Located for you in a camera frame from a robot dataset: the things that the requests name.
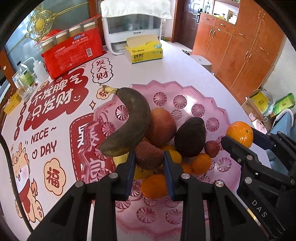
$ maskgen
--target pink container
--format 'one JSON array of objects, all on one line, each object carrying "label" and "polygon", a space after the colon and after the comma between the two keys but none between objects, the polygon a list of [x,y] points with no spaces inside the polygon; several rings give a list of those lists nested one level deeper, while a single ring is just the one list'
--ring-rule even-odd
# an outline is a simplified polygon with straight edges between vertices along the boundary
[{"label": "pink container", "polygon": [[[216,140],[220,143],[230,125],[226,110],[218,108],[213,98],[204,97],[192,86],[182,87],[175,81],[161,84],[153,80],[147,85],[131,85],[131,88],[143,94],[151,110],[158,107],[168,110],[178,128],[189,117],[201,117],[206,125],[206,141]],[[78,180],[94,182],[115,170],[113,159],[105,157],[96,146],[119,129],[127,119],[128,111],[116,95],[95,109],[94,120],[84,128],[85,142],[79,151],[82,175],[76,177]],[[208,183],[223,181],[235,192],[240,179],[240,165],[220,145],[220,152],[212,159],[207,173],[196,178]],[[173,202],[169,196],[160,199],[146,198],[141,192],[140,183],[141,180],[133,182],[129,200],[115,204],[120,229],[126,233],[141,232],[153,240],[179,235],[183,203]],[[206,205],[205,219],[208,219]]]}]

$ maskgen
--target overripe banana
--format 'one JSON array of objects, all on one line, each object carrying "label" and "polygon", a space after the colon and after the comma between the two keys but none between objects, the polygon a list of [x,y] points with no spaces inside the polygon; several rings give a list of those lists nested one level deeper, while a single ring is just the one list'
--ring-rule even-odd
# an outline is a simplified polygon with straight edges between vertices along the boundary
[{"label": "overripe banana", "polygon": [[106,85],[102,88],[108,93],[116,94],[129,112],[126,123],[108,136],[99,147],[105,156],[121,156],[142,141],[151,120],[150,107],[144,96],[134,89],[115,89]]}]

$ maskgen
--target red scarf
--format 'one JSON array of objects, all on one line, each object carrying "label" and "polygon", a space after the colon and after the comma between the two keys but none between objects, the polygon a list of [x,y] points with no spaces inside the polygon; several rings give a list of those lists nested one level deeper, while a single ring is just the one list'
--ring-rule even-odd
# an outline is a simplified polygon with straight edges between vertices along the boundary
[{"label": "red scarf", "polygon": [[27,213],[30,212],[30,207],[31,207],[31,202],[28,199],[29,189],[30,189],[30,179],[28,179],[28,181],[26,182],[26,185],[19,193],[20,201],[23,203]]}]

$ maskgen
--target shelf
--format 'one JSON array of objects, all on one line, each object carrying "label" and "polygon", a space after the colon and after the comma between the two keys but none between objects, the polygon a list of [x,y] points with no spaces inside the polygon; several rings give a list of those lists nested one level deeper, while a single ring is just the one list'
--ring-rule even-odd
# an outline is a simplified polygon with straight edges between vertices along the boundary
[{"label": "shelf", "polygon": [[235,2],[235,1],[232,1],[232,0],[215,0],[215,1],[226,3],[226,4],[229,4],[229,5],[234,6],[234,7],[239,7],[239,3]]}]

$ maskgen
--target yellow box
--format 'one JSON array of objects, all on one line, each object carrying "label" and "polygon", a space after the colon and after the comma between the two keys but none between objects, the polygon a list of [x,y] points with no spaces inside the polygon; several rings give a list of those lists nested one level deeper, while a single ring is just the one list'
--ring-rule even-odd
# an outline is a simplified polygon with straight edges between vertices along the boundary
[{"label": "yellow box", "polygon": [[22,98],[18,95],[18,93],[15,93],[13,96],[10,97],[8,103],[6,104],[4,108],[4,112],[9,115],[15,107],[18,106],[18,104],[22,101]]},{"label": "yellow box", "polygon": [[154,34],[126,39],[125,55],[132,64],[163,58],[161,43]]}]

